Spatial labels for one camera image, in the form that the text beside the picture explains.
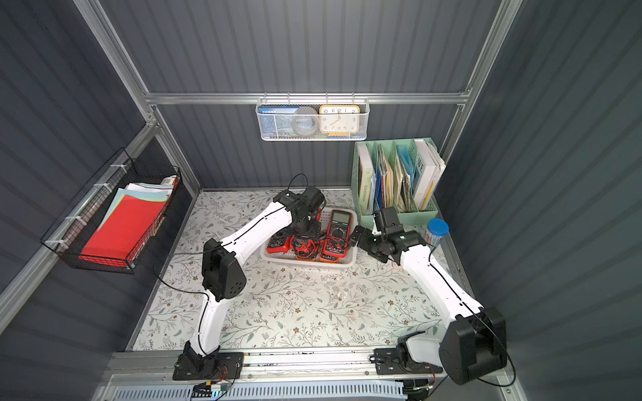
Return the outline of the small black multimeter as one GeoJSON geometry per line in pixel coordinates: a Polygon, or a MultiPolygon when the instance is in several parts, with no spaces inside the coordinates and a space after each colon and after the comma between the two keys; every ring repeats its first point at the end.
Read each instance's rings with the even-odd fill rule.
{"type": "Polygon", "coordinates": [[[319,242],[311,239],[295,238],[292,247],[296,259],[300,261],[315,261],[319,254],[319,242]]]}

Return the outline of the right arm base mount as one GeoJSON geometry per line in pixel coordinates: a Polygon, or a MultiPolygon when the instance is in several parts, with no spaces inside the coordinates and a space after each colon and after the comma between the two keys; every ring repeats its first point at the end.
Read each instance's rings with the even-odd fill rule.
{"type": "Polygon", "coordinates": [[[441,374],[443,372],[443,368],[439,366],[414,361],[408,352],[400,347],[375,349],[369,356],[369,361],[376,366],[376,372],[379,375],[441,374]]]}

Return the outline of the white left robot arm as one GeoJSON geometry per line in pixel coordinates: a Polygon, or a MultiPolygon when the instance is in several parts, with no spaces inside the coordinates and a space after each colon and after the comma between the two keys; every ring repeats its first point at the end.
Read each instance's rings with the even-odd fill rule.
{"type": "Polygon", "coordinates": [[[215,355],[220,348],[222,325],[227,310],[247,284],[242,268],[252,254],[274,234],[286,231],[289,236],[317,237],[325,197],[316,187],[301,193],[283,190],[254,219],[222,240],[212,239],[203,246],[202,287],[205,298],[200,317],[187,351],[197,357],[215,355]]]}

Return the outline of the large red multimeter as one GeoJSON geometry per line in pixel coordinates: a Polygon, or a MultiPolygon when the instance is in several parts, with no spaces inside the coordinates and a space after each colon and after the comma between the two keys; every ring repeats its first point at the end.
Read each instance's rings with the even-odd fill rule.
{"type": "Polygon", "coordinates": [[[285,232],[277,232],[270,238],[266,252],[268,254],[288,252],[291,249],[291,242],[291,236],[285,232]]]}

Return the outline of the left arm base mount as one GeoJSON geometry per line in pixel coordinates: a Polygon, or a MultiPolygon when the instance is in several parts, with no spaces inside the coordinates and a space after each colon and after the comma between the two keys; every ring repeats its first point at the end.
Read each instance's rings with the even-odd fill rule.
{"type": "Polygon", "coordinates": [[[215,353],[200,356],[192,349],[184,351],[174,365],[174,381],[219,381],[238,379],[244,361],[243,353],[215,353]]]}

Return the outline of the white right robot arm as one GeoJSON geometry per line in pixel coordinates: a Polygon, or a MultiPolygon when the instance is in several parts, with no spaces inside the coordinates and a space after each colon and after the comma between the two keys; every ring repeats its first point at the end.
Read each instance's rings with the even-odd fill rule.
{"type": "Polygon", "coordinates": [[[496,309],[483,307],[463,290],[438,263],[432,249],[415,231],[394,227],[374,234],[358,226],[349,238],[351,247],[380,262],[395,262],[434,302],[446,332],[435,339],[414,332],[398,340],[401,366],[430,364],[444,369],[455,384],[481,379],[509,363],[506,323],[496,309]]]}

